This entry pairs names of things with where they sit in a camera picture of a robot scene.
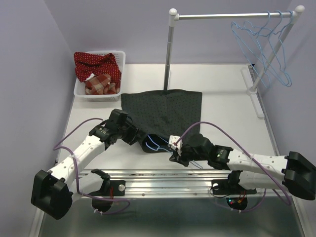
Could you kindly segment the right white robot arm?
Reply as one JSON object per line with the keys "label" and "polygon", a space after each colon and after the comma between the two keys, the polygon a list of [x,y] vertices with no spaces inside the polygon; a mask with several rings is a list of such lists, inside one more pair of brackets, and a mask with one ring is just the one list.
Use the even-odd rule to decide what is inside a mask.
{"label": "right white robot arm", "polygon": [[231,147],[212,144],[208,138],[195,134],[183,143],[179,136],[168,141],[173,150],[171,162],[185,167],[191,161],[206,161],[217,170],[229,170],[227,180],[219,182],[217,193],[239,194],[242,190],[285,190],[305,200],[316,198],[316,167],[298,152],[286,156],[246,154]]}

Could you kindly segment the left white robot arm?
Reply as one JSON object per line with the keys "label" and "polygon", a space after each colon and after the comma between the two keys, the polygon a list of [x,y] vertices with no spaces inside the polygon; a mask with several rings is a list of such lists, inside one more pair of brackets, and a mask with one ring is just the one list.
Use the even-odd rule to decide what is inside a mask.
{"label": "left white robot arm", "polygon": [[128,113],[112,110],[109,118],[91,129],[74,151],[61,143],[54,147],[67,150],[69,156],[48,171],[40,170],[35,175],[31,204],[56,220],[63,218],[72,204],[82,197],[111,205],[116,200],[112,198],[114,188],[109,174],[100,169],[82,178],[79,174],[116,141],[133,145],[144,137],[145,132],[134,124]]}

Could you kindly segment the dark dotted skirt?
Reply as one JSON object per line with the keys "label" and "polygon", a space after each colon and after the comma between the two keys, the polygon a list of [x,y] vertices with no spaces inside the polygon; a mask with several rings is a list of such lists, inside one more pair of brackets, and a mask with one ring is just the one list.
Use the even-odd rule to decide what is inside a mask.
{"label": "dark dotted skirt", "polygon": [[181,136],[201,121],[202,93],[180,89],[124,93],[121,107],[145,132],[145,138],[138,142],[143,152],[156,153],[146,147],[147,136],[156,135],[168,141],[170,135]]}

